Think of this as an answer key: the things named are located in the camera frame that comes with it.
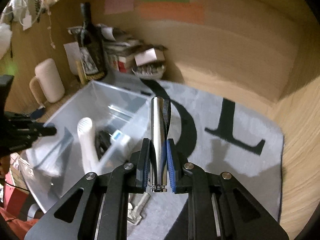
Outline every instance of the white bag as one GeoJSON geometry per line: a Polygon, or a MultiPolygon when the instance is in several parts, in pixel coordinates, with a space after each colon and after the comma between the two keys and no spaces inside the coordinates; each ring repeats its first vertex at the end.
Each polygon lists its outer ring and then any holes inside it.
{"type": "Polygon", "coordinates": [[[0,59],[3,58],[4,54],[8,51],[10,47],[10,41],[12,37],[12,31],[10,30],[10,25],[5,23],[0,24],[0,59]]]}

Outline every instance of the orange cloth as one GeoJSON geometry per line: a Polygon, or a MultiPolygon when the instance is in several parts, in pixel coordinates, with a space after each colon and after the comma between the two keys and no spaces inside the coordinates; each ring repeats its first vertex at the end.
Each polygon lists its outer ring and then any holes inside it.
{"type": "Polygon", "coordinates": [[[138,5],[138,12],[141,18],[147,20],[204,24],[204,8],[198,3],[144,2],[138,5]]]}
{"type": "Polygon", "coordinates": [[[20,219],[13,217],[2,207],[0,207],[0,214],[3,216],[8,226],[20,240],[23,240],[30,228],[32,228],[32,226],[39,221],[38,219],[31,219],[27,222],[21,221],[20,219]]]}

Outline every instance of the toothbrush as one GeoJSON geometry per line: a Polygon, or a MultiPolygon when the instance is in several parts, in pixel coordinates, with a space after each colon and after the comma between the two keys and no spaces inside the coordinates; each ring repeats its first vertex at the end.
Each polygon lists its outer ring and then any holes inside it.
{"type": "Polygon", "coordinates": [[[77,126],[78,137],[82,152],[82,166],[84,173],[94,172],[99,163],[95,148],[95,125],[89,118],[82,118],[77,126]]]}

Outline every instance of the clear plastic storage box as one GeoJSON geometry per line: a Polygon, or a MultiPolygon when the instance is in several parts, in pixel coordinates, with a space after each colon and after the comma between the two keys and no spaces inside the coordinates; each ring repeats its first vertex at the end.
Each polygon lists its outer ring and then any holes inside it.
{"type": "Polygon", "coordinates": [[[21,155],[20,169],[27,186],[47,211],[83,175],[82,154],[77,135],[80,119],[90,117],[96,130],[116,130],[128,135],[128,145],[121,137],[112,143],[95,168],[100,175],[113,171],[139,150],[148,137],[151,97],[101,82],[90,82],[67,101],[45,125],[54,124],[57,134],[39,139],[21,155]]]}

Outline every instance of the silver metal cylinder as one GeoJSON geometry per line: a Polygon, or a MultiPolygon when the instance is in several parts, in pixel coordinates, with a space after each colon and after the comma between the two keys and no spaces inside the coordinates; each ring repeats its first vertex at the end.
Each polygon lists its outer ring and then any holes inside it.
{"type": "Polygon", "coordinates": [[[150,185],[152,192],[166,192],[167,189],[167,148],[163,119],[164,99],[151,99],[151,147],[150,185]]]}

